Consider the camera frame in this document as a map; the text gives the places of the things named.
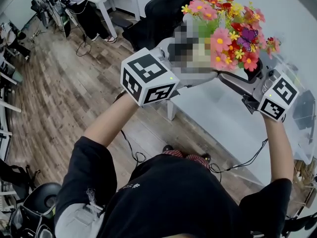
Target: green leaf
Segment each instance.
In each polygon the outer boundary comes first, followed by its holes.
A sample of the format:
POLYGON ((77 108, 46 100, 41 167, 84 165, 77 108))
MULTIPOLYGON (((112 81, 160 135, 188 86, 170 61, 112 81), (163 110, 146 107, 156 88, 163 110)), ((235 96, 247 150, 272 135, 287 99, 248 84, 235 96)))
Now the green leaf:
POLYGON ((238 67, 239 67, 240 69, 243 69, 243 68, 244 68, 244 63, 243 63, 243 62, 239 62, 239 63, 238 63, 238 67))

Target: cable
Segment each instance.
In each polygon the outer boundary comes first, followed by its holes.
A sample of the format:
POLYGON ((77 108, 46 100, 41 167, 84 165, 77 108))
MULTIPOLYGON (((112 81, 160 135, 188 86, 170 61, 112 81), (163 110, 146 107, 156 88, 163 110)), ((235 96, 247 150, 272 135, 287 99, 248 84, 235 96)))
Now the cable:
MULTIPOLYGON (((285 119, 286 119, 286 114, 282 118, 282 122, 284 122, 285 119)), ((216 163, 211 163, 209 165, 209 170, 211 172, 215 173, 215 174, 220 174, 220 183, 221 183, 221 173, 226 172, 226 171, 230 171, 231 169, 236 169, 236 168, 241 168, 241 167, 246 167, 246 166, 251 165, 256 160, 257 156, 262 151, 262 149, 265 147, 267 142, 268 142, 268 138, 266 140, 262 141, 262 145, 261 145, 260 149, 255 153, 255 155, 250 160, 248 160, 245 163, 242 163, 242 164, 239 164, 239 165, 234 165, 231 168, 228 168, 228 169, 225 169, 225 170, 221 170, 220 167, 216 163), (213 165, 215 165, 218 168, 218 171, 213 168, 213 165)))
POLYGON ((128 145, 129 145, 130 150, 131 150, 132 158, 137 162, 137 165, 135 167, 137 167, 139 164, 145 162, 147 160, 147 157, 141 152, 133 153, 132 146, 131 146, 129 140, 127 139, 125 133, 123 132, 123 130, 121 130, 121 133, 122 133, 124 139, 128 142, 128 145), (143 160, 139 160, 138 154, 142 155, 144 159, 143 160))

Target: desk leg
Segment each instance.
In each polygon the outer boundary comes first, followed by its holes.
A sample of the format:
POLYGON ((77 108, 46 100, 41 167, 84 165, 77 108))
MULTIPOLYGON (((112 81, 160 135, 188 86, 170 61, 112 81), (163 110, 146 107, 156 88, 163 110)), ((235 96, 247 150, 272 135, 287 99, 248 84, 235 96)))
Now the desk leg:
POLYGON ((175 118, 177 107, 171 101, 167 101, 167 118, 172 121, 175 118))
POLYGON ((113 11, 116 11, 117 9, 116 9, 116 7, 115 7, 115 5, 114 5, 114 0, 109 0, 109 3, 110 3, 110 5, 111 5, 112 10, 113 10, 113 11))
POLYGON ((139 10, 139 4, 138 4, 138 0, 131 0, 133 7, 134 7, 134 15, 135 15, 135 19, 137 21, 140 21, 140 10, 139 10))
POLYGON ((20 108, 17 108, 17 107, 15 107, 15 106, 13 106, 13 105, 10 105, 10 104, 8 104, 7 102, 4 102, 4 101, 2 101, 2 100, 0 100, 0 106, 4 106, 4 107, 6 107, 6 108, 8 108, 8 109, 12 109, 12 110, 17 111, 17 112, 19 112, 19 113, 22 112, 22 110, 21 110, 20 108))
POLYGON ((118 37, 118 36, 117 36, 117 33, 115 32, 115 29, 114 29, 114 27, 113 27, 113 24, 112 24, 112 22, 111 22, 111 19, 110 19, 109 15, 108 15, 108 12, 107 12, 107 9, 106 9, 106 7, 105 7, 104 2, 99 2, 99 3, 98 3, 98 7, 99 7, 99 9, 101 10, 101 13, 103 14, 103 17, 104 17, 104 19, 105 19, 105 21, 106 21, 106 24, 107 24, 107 26, 108 26, 108 28, 109 28, 109 30, 110 30, 111 35, 112 35, 113 37, 117 38, 117 37, 118 37))

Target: black office chair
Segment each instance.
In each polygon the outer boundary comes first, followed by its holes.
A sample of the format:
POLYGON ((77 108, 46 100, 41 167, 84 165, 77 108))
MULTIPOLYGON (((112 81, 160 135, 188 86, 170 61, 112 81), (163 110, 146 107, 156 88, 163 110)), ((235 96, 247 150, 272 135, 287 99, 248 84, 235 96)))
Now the black office chair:
POLYGON ((20 198, 25 200, 29 195, 29 188, 35 189, 34 179, 40 170, 36 170, 31 177, 29 173, 30 167, 27 165, 25 170, 19 166, 9 166, 6 162, 0 159, 0 179, 12 184, 13 189, 20 198))
POLYGON ((172 37, 174 30, 183 21, 181 7, 192 0, 151 0, 145 6, 146 18, 135 25, 117 16, 112 22, 124 29, 122 36, 127 39, 134 51, 142 48, 155 48, 160 41, 172 37))

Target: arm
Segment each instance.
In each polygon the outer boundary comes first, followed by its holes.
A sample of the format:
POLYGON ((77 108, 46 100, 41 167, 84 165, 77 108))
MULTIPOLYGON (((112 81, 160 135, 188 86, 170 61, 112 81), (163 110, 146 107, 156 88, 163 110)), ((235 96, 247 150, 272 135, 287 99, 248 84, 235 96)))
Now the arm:
POLYGON ((271 160, 271 181, 281 178, 293 180, 294 159, 283 123, 264 117, 269 154, 271 160))
POLYGON ((86 129, 84 136, 108 147, 138 107, 130 95, 124 94, 86 129))

